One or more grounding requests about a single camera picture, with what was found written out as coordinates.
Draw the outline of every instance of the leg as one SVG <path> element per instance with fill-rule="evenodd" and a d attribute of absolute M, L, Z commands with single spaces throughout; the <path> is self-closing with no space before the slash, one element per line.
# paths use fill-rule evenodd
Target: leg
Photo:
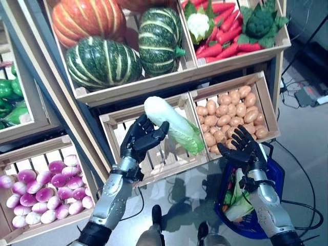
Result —
<path fill-rule="evenodd" d="M 153 225 L 139 237 L 136 246 L 164 246 L 164 237 L 161 235 L 161 209 L 155 205 L 152 210 Z"/>

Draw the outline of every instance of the green striped squash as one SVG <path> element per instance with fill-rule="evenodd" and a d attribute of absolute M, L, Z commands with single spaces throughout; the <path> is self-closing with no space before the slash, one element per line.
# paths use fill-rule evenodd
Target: green striped squash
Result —
<path fill-rule="evenodd" d="M 72 80 L 89 91 L 136 81 L 142 73 L 140 58 L 121 43 L 100 37 L 82 39 L 66 53 Z"/>
<path fill-rule="evenodd" d="M 179 48 L 182 26 L 171 8 L 150 8 L 139 26 L 139 53 L 142 67 L 149 76 L 158 76 L 177 70 L 177 58 L 185 55 Z"/>

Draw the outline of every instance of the plastic basket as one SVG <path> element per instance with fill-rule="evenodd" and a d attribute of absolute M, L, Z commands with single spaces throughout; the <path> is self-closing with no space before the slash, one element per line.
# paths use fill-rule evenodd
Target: plastic basket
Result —
<path fill-rule="evenodd" d="M 224 197 L 228 189 L 228 183 L 232 174 L 232 169 L 233 166 L 231 163 L 229 163 L 224 169 L 224 173 L 218 193 L 218 199 L 214 208 L 215 212 L 231 230 L 233 230 L 234 232 L 238 233 L 241 236 L 252 238 L 252 239 L 268 238 L 264 230 L 262 229 L 262 227 L 257 221 L 257 215 L 255 211 L 253 211 L 251 214 L 247 216 L 244 216 L 243 221 L 240 223 L 231 222 L 224 215 L 224 212 L 222 211 L 222 206 L 223 206 Z M 268 157 L 268 171 L 266 175 L 269 180 L 275 182 L 275 190 L 281 200 L 283 182 L 285 176 L 284 169 L 272 158 Z"/>

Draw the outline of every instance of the robotic arm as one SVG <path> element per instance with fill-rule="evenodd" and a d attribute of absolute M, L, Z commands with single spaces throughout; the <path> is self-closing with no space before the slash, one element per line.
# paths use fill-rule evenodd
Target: robotic arm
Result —
<path fill-rule="evenodd" d="M 248 131 L 239 126 L 233 135 L 232 144 L 237 150 L 230 150 L 221 143 L 221 154 L 242 168 L 244 177 L 241 188 L 249 191 L 250 203 L 254 207 L 258 221 L 274 246 L 302 246 L 287 211 L 281 206 L 273 183 L 267 179 L 267 161 L 258 143 Z"/>
<path fill-rule="evenodd" d="M 102 246 L 107 243 L 123 217 L 126 202 L 132 195 L 133 182 L 144 177 L 139 163 L 144 160 L 147 150 L 165 138 L 169 126 L 165 121 L 158 130 L 154 130 L 153 123 L 145 114 L 130 126 L 120 147 L 121 161 L 111 171 L 89 222 L 71 246 Z"/>

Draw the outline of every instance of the wooden crate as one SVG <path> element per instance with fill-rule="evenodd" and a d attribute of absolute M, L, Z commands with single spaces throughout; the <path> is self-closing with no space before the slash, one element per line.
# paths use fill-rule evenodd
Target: wooden crate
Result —
<path fill-rule="evenodd" d="M 44 0 L 44 5 L 46 7 L 47 16 L 52 28 L 51 12 L 57 0 Z M 179 85 L 193 80 L 194 68 L 196 68 L 196 60 L 192 55 L 192 46 L 187 38 L 188 31 L 183 24 L 182 18 L 183 13 L 181 13 L 179 3 L 177 2 L 177 11 L 180 16 L 183 28 L 182 35 L 182 48 L 185 49 L 186 55 L 180 58 L 179 68 L 177 72 L 165 74 L 162 76 L 157 76 L 154 78 L 145 78 L 130 84 L 116 86 L 96 92 L 89 93 L 84 87 L 76 87 L 73 83 L 65 63 L 66 49 L 59 43 L 56 35 L 56 43 L 60 52 L 60 56 L 63 60 L 65 71 L 68 75 L 71 88 L 73 90 L 76 99 L 88 104 L 91 107 L 107 104 L 113 101 L 123 100 L 126 98 L 143 95 L 152 91 L 168 88 L 174 85 Z M 140 14 L 132 13 L 124 9 L 124 14 L 127 20 L 127 34 L 126 43 L 131 48 L 138 51 L 138 22 L 140 19 Z"/>
<path fill-rule="evenodd" d="M 223 0 L 223 1 L 213 0 L 212 2 L 236 3 L 235 10 L 237 10 L 239 9 L 239 6 L 246 6 L 254 9 L 257 3 L 259 2 L 259 0 Z M 283 16 L 279 0 L 276 0 L 276 9 L 278 10 L 277 16 Z M 188 29 L 185 16 L 183 15 L 182 18 L 186 25 L 186 29 Z M 189 32 L 188 32 L 188 39 L 189 42 L 192 44 L 192 40 Z M 278 34 L 276 35 L 276 45 L 272 48 L 250 52 L 249 54 L 245 54 L 245 55 L 233 56 L 209 64 L 204 64 L 203 61 L 204 59 L 198 60 L 197 61 L 198 72 L 196 74 L 196 77 L 197 78 L 210 77 L 213 75 L 217 75 L 235 69 L 249 67 L 250 65 L 254 65 L 257 63 L 265 62 L 272 59 L 273 57 L 278 55 L 281 51 L 287 49 L 290 46 L 291 46 L 291 41 L 288 35 L 287 27 L 285 25 L 283 28 L 279 30 Z M 194 49 L 192 49 L 192 54 L 195 60 L 197 60 Z"/>
<path fill-rule="evenodd" d="M 16 67 L 17 77 L 23 96 L 29 110 L 29 115 L 21 117 L 21 124 L 0 130 L 0 144 L 16 140 L 30 134 L 42 132 L 60 125 L 60 122 L 54 115 L 49 105 L 44 103 L 42 95 L 34 78 L 28 71 L 24 61 L 8 34 L 6 27 L 2 32 L 2 41 L 0 45 L 0 56 L 4 62 L 13 62 Z M 8 79 L 15 79 L 10 72 L 10 67 L 5 68 Z M 0 72 L 0 78 L 6 79 L 4 71 Z"/>
<path fill-rule="evenodd" d="M 218 95 L 236 90 L 242 86 L 249 85 L 252 88 L 252 92 L 256 96 L 255 106 L 258 107 L 259 112 L 265 116 L 265 126 L 267 127 L 269 134 L 266 138 L 258 140 L 257 142 L 268 141 L 269 139 L 280 136 L 278 123 L 273 110 L 272 102 L 269 95 L 269 90 L 265 76 L 263 72 L 255 73 L 240 78 L 232 79 L 226 82 L 219 83 L 217 85 L 209 86 L 207 88 L 194 90 L 189 92 L 191 100 L 193 100 L 194 117 L 197 118 L 197 123 L 200 126 L 199 119 L 196 113 L 196 106 L 206 106 L 208 99 L 212 99 L 217 102 Z M 209 152 L 207 148 L 210 160 L 217 159 L 221 155 Z"/>
<path fill-rule="evenodd" d="M 169 97 L 166 101 L 180 115 L 197 125 L 197 119 L 194 115 L 192 102 L 188 93 Z M 140 105 L 100 116 L 100 121 L 116 163 L 120 160 L 119 148 L 126 132 L 135 122 L 135 119 L 144 112 L 144 106 Z M 145 177 L 138 185 L 146 185 L 161 178 L 196 167 L 207 161 L 208 157 L 205 150 L 200 155 L 194 156 L 189 154 L 172 137 L 166 137 L 160 145 L 149 150 L 145 160 L 140 163 L 141 171 Z"/>
<path fill-rule="evenodd" d="M 68 135 L 44 141 L 0 155 L 0 175 L 16 175 L 18 171 L 24 169 L 45 171 L 48 170 L 48 164 L 50 162 L 60 159 L 63 160 L 69 154 L 77 154 L 77 152 Z M 95 203 L 97 186 L 93 175 L 84 161 L 82 159 L 79 161 L 82 173 L 87 178 L 87 186 L 92 192 L 92 200 Z M 0 190 L 0 246 L 19 242 L 41 233 L 76 223 L 77 221 L 90 217 L 93 211 L 93 209 L 84 210 L 77 215 L 70 215 L 65 219 L 56 220 L 51 224 L 28 225 L 16 229 L 12 225 L 12 219 L 15 217 L 13 209 L 6 206 L 6 200 L 11 195 L 11 190 Z"/>

